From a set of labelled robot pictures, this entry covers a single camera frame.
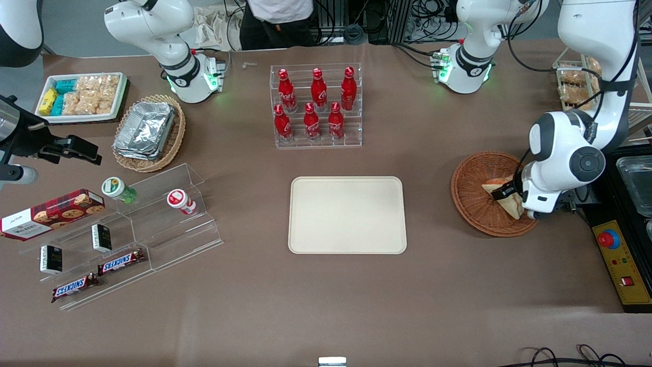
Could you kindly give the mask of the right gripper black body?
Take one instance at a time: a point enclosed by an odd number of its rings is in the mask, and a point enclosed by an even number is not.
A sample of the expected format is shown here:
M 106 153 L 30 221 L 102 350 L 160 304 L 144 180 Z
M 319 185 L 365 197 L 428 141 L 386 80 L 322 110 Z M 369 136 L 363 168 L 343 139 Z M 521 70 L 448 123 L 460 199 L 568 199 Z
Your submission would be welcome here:
M 18 117 L 18 123 L 9 137 L 4 139 L 5 153 L 14 156 L 33 156 L 55 142 L 56 137 L 47 127 L 30 130 L 32 125 L 42 123 L 44 119 L 23 109 L 15 112 L 14 116 Z

